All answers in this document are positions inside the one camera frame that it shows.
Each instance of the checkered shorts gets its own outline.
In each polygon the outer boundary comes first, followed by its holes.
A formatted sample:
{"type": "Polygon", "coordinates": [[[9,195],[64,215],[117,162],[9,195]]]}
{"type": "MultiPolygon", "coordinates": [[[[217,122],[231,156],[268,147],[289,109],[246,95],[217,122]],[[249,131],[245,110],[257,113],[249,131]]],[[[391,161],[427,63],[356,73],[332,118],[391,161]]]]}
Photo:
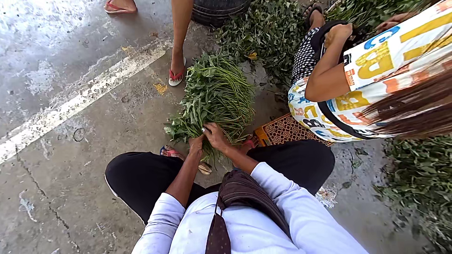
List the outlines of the checkered shorts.
{"type": "Polygon", "coordinates": [[[300,49],[295,54],[295,63],[292,70],[292,80],[290,82],[291,85],[302,78],[308,77],[314,70],[317,61],[314,60],[314,50],[311,47],[311,39],[312,36],[314,36],[314,34],[319,30],[320,28],[314,28],[309,31],[303,39],[303,42],[300,45],[300,49]]]}

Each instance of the orange plastic crate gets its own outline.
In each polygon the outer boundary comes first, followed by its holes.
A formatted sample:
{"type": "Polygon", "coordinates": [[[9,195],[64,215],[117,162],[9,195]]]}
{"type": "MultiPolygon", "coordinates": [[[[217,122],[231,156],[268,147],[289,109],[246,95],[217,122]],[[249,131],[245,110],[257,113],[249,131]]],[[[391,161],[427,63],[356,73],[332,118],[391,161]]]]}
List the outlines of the orange plastic crate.
{"type": "Polygon", "coordinates": [[[261,125],[254,133],[259,138],[260,144],[263,146],[284,144],[287,141],[304,139],[317,140],[327,146],[333,144],[332,142],[317,137],[317,135],[295,120],[290,113],[261,125]]]}

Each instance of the woman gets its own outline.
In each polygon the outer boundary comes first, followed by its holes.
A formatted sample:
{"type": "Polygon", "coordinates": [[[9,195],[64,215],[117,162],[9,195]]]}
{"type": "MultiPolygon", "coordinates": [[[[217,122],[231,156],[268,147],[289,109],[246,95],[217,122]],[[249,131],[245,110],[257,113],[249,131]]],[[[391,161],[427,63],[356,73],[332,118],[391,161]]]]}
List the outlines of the woman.
{"type": "MultiPolygon", "coordinates": [[[[108,14],[135,13],[137,6],[133,0],[108,0],[104,7],[108,14]]],[[[173,14],[173,53],[168,83],[176,86],[182,82],[185,72],[184,40],[193,10],[193,0],[171,0],[173,14]]]]}
{"type": "Polygon", "coordinates": [[[317,5],[309,8],[288,94],[292,116],[330,142],[452,132],[451,6],[443,0],[398,25],[388,20],[379,29],[390,29],[346,50],[339,64],[352,25],[331,28],[317,62],[311,41],[325,21],[317,5]]]}
{"type": "Polygon", "coordinates": [[[108,164],[105,178],[112,191],[147,222],[132,254],[367,253],[313,196],[334,167],[328,147],[303,140],[239,150],[215,123],[203,132],[189,140],[186,158],[167,157],[174,153],[166,150],[130,152],[108,164]],[[204,135],[242,170],[227,174],[221,187],[193,183],[204,135]],[[250,186],[253,199],[240,203],[237,198],[250,186]]]}

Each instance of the leafy green vegetable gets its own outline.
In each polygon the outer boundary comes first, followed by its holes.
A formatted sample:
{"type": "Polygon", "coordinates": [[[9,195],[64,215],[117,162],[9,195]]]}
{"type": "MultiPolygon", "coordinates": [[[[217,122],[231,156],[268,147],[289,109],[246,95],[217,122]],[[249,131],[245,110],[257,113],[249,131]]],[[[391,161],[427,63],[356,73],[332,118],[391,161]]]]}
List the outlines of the leafy green vegetable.
{"type": "Polygon", "coordinates": [[[420,216],[420,231],[433,243],[430,253],[452,252],[452,136],[420,140],[394,140],[387,154],[395,169],[388,186],[376,190],[420,216]]]}
{"type": "Polygon", "coordinates": [[[326,14],[326,20],[346,20],[374,35],[372,30],[395,14],[419,11],[425,0],[343,0],[326,14]]]}
{"type": "MultiPolygon", "coordinates": [[[[243,72],[224,55],[203,53],[188,68],[186,82],[180,102],[184,108],[181,114],[170,118],[172,123],[165,131],[174,140],[186,142],[202,134],[204,123],[216,122],[231,144],[240,144],[254,115],[254,85],[247,83],[243,72]]],[[[207,154],[204,160],[216,153],[209,142],[204,142],[203,150],[207,154]]]]}
{"type": "Polygon", "coordinates": [[[305,35],[296,1],[255,0],[248,12],[215,32],[221,50],[237,61],[262,61],[273,84],[290,87],[295,53],[305,35]]]}

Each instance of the black tire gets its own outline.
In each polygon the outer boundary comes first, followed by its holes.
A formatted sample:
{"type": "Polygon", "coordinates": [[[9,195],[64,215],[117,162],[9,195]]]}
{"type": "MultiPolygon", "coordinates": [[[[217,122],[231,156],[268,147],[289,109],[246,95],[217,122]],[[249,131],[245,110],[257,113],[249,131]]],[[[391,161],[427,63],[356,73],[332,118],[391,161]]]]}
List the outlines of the black tire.
{"type": "Polygon", "coordinates": [[[247,11],[251,0],[194,0],[192,20],[218,28],[233,15],[247,11]]]}

